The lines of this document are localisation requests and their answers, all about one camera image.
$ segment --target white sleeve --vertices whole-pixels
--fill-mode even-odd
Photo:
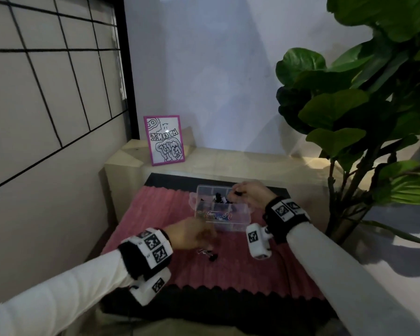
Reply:
[[[0,304],[0,336],[51,336],[104,295],[133,283],[118,250],[95,258]]]
[[[313,225],[296,225],[287,241],[352,336],[420,336],[420,322]]]

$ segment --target pink corrugated mat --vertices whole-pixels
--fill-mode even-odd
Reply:
[[[143,186],[102,253],[115,250],[123,239],[146,228],[163,228],[193,215],[189,192]],[[252,213],[252,222],[264,224],[262,212]],[[291,294],[293,298],[324,299],[288,245],[275,245],[272,240],[270,243],[272,257],[258,261],[249,254],[245,233],[221,232],[214,249],[218,254],[215,262],[196,251],[175,251],[169,266],[172,277],[168,284],[180,288],[185,285],[193,288],[218,286],[239,292],[248,290],[253,294],[275,292],[282,297]]]

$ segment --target clear plastic compartment box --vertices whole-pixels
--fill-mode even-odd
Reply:
[[[246,231],[250,224],[250,210],[247,204],[213,203],[219,193],[227,198],[231,187],[206,186],[197,187],[195,217],[201,217],[213,223],[219,231]]]

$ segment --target hand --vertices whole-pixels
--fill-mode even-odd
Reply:
[[[212,223],[189,217],[176,224],[168,225],[163,231],[170,238],[173,250],[190,250],[194,248],[213,250],[211,242],[216,238],[216,230]]]
[[[241,192],[242,196],[237,196],[236,192]],[[242,183],[235,184],[232,187],[232,191],[227,196],[231,202],[234,203],[247,203],[253,207],[264,210],[266,205],[276,197],[274,192],[269,190],[258,180],[255,181],[243,181]]]

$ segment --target picture frame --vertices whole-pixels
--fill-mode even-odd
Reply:
[[[185,161],[184,142],[178,115],[146,115],[146,137],[153,166]]]

